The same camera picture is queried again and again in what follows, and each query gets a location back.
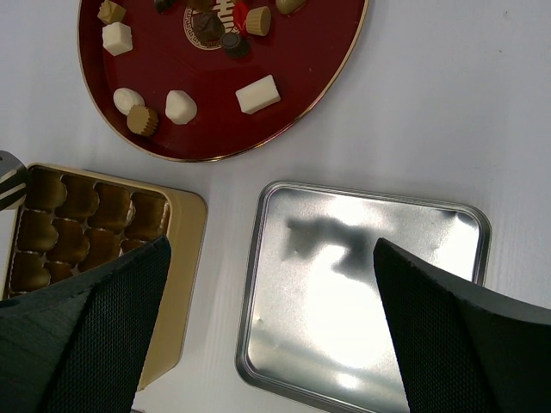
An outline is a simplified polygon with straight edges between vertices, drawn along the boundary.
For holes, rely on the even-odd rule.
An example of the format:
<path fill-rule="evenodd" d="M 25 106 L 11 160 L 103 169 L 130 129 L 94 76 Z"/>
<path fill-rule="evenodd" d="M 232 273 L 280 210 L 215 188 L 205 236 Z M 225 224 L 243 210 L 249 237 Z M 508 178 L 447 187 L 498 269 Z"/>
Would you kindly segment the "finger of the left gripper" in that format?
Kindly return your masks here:
<path fill-rule="evenodd" d="M 8 151 L 1 151 L 1 210 L 18 208 L 28 191 L 28 170 Z"/>

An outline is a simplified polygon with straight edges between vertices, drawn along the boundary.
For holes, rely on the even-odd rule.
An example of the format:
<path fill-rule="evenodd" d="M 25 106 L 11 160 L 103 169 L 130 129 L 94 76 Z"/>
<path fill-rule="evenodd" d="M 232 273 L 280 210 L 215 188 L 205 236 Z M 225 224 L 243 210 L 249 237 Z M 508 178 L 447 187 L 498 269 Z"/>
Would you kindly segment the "white square chocolate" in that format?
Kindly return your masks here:
<path fill-rule="evenodd" d="M 121 22 L 113 22 L 102 28 L 103 48 L 112 56 L 119 56 L 133 50 L 131 28 Z"/>

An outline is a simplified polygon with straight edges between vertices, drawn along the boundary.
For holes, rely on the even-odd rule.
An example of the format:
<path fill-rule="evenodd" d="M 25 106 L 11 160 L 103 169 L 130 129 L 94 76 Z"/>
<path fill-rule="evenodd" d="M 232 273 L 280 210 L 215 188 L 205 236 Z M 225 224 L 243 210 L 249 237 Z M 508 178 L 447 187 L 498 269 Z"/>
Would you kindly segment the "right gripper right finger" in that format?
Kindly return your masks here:
<path fill-rule="evenodd" d="M 377 286 L 412 412 L 548 412 L 550 311 L 381 238 Z"/>

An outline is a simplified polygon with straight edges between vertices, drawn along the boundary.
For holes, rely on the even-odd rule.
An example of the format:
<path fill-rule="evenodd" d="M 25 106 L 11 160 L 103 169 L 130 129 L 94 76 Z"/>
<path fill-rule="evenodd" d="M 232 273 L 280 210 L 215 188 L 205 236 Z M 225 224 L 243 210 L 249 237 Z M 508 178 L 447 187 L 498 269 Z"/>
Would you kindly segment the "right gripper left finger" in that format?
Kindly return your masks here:
<path fill-rule="evenodd" d="M 167 237 L 1 303 L 3 412 L 129 412 L 171 259 Z"/>

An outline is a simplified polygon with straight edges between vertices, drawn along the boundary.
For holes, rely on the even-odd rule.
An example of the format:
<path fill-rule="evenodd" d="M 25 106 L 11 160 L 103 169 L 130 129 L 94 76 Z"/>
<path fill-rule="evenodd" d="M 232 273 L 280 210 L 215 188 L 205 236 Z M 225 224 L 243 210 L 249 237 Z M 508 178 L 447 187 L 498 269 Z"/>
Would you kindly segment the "tan cube chocolate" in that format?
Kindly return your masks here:
<path fill-rule="evenodd" d="M 105 25 L 109 25 L 114 22 L 122 22 L 126 13 L 126 9 L 119 4 L 111 0 L 104 0 L 100 4 L 97 17 Z"/>

